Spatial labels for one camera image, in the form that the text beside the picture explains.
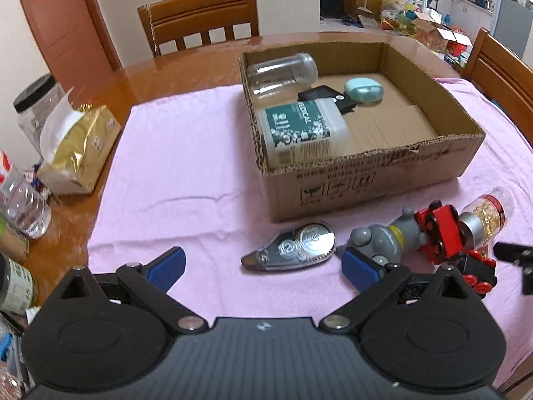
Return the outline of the wooden chair right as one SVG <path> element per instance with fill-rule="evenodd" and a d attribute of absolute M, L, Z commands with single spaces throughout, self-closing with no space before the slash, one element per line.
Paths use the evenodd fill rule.
<path fill-rule="evenodd" d="M 532 145 L 533 73 L 527 64 L 481 28 L 462 77 L 495 101 Z"/>

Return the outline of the clear correction tape dispenser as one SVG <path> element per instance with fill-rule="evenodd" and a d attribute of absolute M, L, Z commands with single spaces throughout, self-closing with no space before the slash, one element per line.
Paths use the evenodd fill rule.
<path fill-rule="evenodd" d="M 243 256 L 243 268 L 254 272 L 281 273 L 306 269 L 326 262 L 336 247 L 331 226 L 315 221 L 281 232 L 264 247 Z"/>

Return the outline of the green lid toothpick jar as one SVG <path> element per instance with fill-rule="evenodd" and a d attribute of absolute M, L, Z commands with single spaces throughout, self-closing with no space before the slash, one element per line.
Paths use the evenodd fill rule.
<path fill-rule="evenodd" d="M 3 217 L 0 217 L 1 253 L 19 264 L 24 264 L 29 255 L 29 250 L 30 243 L 28 239 L 11 228 Z"/>

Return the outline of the mint green oval case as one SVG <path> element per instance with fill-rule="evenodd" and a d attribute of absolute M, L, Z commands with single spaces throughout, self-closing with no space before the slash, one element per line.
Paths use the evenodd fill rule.
<path fill-rule="evenodd" d="M 377 80 L 352 78 L 347 80 L 344 91 L 358 105 L 371 105 L 381 102 L 384 89 Z"/>

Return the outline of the black small case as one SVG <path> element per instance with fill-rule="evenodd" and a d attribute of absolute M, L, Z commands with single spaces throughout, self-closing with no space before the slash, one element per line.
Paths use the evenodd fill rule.
<path fill-rule="evenodd" d="M 357 107 L 357 103 L 346 93 L 337 91 L 325 85 L 307 89 L 298 94 L 299 101 L 316 100 L 321 98 L 331 98 L 343 115 L 353 111 L 353 109 Z"/>

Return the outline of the gold capsule bottle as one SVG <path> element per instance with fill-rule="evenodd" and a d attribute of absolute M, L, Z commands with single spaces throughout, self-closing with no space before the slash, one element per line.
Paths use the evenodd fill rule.
<path fill-rule="evenodd" d="M 505 187 L 495 187 L 477 197 L 459 215 L 465 247 L 479 249 L 486 246 L 509 223 L 514 210 L 514 199 Z"/>

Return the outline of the wooden chair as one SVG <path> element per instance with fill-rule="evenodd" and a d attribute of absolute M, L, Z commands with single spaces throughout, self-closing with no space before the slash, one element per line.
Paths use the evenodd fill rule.
<path fill-rule="evenodd" d="M 154 57 L 162 55 L 160 46 L 168 42 L 184 51 L 185 38 L 194 34 L 202 46 L 210 45 L 212 30 L 221 29 L 226 42 L 234 41 L 234 27 L 246 24 L 251 36 L 259 36 L 257 0 L 163 0 L 136 12 Z"/>
<path fill-rule="evenodd" d="M 481 28 L 462 77 L 495 101 L 532 145 L 533 73 L 527 64 Z"/>

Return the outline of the clear plastic jar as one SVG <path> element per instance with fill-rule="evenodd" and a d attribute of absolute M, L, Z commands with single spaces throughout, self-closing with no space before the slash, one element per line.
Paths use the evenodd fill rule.
<path fill-rule="evenodd" d="M 310 89 L 318 80 L 318 68 L 309 53 L 300 52 L 253 64 L 247 77 L 254 98 L 272 98 Z"/>

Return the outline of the black toy train car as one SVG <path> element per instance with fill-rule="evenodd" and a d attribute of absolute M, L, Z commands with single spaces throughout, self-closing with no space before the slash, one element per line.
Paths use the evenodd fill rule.
<path fill-rule="evenodd" d="M 497 285 L 496 262 L 477 250 L 469 250 L 453 257 L 451 264 L 481 299 Z"/>

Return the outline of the green label medical bottle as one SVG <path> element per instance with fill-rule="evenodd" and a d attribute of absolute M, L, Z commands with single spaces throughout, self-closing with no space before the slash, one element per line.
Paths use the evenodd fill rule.
<path fill-rule="evenodd" d="M 350 132 L 331 98 L 297 101 L 257 113 L 271 168 L 342 157 Z"/>

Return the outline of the gold tissue pack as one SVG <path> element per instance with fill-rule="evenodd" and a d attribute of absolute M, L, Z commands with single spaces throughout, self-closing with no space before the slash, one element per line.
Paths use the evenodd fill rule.
<path fill-rule="evenodd" d="M 120 131 L 108 107 L 78 111 L 64 95 L 42 128 L 38 179 L 55 196 L 92 193 Z"/>

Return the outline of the black lid clear jar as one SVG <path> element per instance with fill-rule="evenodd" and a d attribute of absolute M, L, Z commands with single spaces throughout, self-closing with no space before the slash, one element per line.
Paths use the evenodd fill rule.
<path fill-rule="evenodd" d="M 62 85 L 47 73 L 14 100 L 18 125 L 38 154 L 41 153 L 40 137 L 45 121 L 64 95 Z"/>

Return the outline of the cardboard box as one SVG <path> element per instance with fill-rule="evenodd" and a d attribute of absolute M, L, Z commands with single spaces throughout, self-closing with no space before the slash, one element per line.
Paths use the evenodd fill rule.
<path fill-rule="evenodd" d="M 348 145 L 339 159 L 273 168 L 260 135 L 259 107 L 252 102 L 248 77 L 241 77 L 274 222 L 350 209 L 457 178 L 485 139 L 482 128 L 437 81 L 447 65 L 414 40 L 293 43 L 242 53 L 240 70 L 291 52 L 309 52 L 319 79 L 334 87 L 356 75 L 372 75 L 384 82 L 385 98 L 347 114 Z"/>

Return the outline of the brown wooden door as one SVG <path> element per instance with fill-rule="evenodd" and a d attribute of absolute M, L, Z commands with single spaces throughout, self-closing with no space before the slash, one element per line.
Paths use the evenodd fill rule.
<path fill-rule="evenodd" d="M 122 68 L 98 0 L 20 0 L 49 72 L 74 98 L 93 98 Z"/>

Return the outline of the grey toy figure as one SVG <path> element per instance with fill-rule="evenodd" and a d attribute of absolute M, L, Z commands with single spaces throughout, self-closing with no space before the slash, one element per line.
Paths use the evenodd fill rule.
<path fill-rule="evenodd" d="M 335 254 L 342 256 L 344 250 L 351 247 L 378 265 L 387 265 L 399 263 L 404 254 L 415 252 L 427 243 L 428 234 L 416 222 L 415 211 L 405 207 L 402 215 L 389 225 L 354 228 L 348 242 L 337 247 Z"/>

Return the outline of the red toy train car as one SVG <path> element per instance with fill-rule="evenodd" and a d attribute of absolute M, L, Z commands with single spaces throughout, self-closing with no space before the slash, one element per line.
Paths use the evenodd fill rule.
<path fill-rule="evenodd" d="M 415 213 L 415 220 L 427 237 L 420 250 L 432 264 L 440 265 L 464 249 L 465 237 L 453 205 L 434 200 L 427 208 Z"/>

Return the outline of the dark label jar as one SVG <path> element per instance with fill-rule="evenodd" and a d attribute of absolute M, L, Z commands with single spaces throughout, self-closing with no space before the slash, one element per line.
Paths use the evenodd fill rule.
<path fill-rule="evenodd" d="M 38 287 L 32 273 L 13 259 L 1 255 L 1 309 L 17 315 L 35 306 Z"/>

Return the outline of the clear water bottle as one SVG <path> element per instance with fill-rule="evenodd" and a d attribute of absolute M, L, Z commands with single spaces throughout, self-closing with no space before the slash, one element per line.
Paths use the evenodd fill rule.
<path fill-rule="evenodd" d="M 15 229 L 33 240 L 47 232 L 52 220 L 46 200 L 4 151 L 1 151 L 1 213 Z"/>

